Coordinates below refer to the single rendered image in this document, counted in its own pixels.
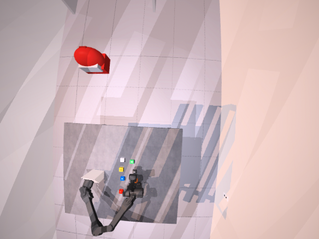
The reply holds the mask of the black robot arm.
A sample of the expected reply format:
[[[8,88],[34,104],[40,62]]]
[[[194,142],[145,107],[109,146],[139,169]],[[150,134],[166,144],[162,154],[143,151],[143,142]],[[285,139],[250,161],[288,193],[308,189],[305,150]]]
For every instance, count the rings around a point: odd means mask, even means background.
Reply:
[[[85,202],[87,211],[91,220],[91,232],[93,236],[100,236],[105,232],[114,231],[117,224],[120,222],[121,218],[125,213],[132,207],[133,202],[136,198],[143,198],[144,189],[140,182],[134,183],[135,188],[128,187],[125,192],[122,192],[122,196],[126,196],[128,198],[124,199],[123,204],[121,205],[121,209],[116,214],[110,225],[103,226],[103,224],[98,220],[96,211],[94,209],[92,199],[94,198],[91,193],[91,187],[93,186],[94,181],[84,179],[84,183],[82,187],[80,187],[79,191],[81,193],[81,198]]]

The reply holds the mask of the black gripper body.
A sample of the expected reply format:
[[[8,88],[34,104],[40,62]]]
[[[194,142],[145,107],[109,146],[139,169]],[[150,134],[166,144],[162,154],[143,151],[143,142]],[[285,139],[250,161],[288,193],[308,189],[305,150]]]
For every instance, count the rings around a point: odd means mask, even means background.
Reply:
[[[134,189],[135,188],[135,186],[134,186],[135,180],[137,180],[137,175],[136,174],[130,174],[129,175],[129,182],[130,183],[128,183],[129,185],[127,186],[127,188],[128,187],[132,187]]]

